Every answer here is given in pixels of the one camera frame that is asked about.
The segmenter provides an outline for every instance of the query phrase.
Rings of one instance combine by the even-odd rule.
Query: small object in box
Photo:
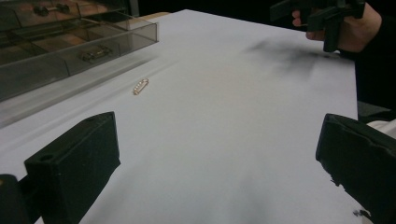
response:
[[[112,49],[103,45],[98,45],[96,50],[81,53],[80,58],[84,62],[94,63],[96,59],[105,57],[107,55],[110,56],[112,54]]]
[[[51,11],[59,11],[62,13],[69,13],[70,7],[67,4],[56,4],[56,7],[42,7],[36,6],[33,8],[33,11],[36,15],[46,17],[50,14]]]

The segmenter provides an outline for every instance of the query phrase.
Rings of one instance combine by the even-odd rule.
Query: black wall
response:
[[[274,26],[295,29],[291,25],[291,15],[270,22],[269,8],[281,0],[139,0],[140,15],[156,12],[177,12],[191,9],[243,21],[253,21]]]

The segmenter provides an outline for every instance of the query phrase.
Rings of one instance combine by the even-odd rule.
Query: white tabletop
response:
[[[86,76],[145,63],[3,127],[0,173],[22,178],[30,155],[115,111],[121,166],[82,223],[361,223],[315,160],[324,115],[357,117],[352,62],[296,31],[189,10],[155,21],[160,43]]]

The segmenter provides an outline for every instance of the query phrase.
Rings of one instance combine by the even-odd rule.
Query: acrylic display case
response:
[[[158,42],[156,23],[107,2],[0,1],[0,102]]]

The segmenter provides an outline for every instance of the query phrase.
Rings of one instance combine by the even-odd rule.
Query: person's hand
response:
[[[300,11],[292,12],[293,25],[301,26]],[[364,7],[363,17],[345,17],[341,23],[338,48],[350,52],[360,52],[375,37],[381,26],[381,16],[367,3]],[[311,40],[324,40],[325,31],[307,32],[306,38]]]

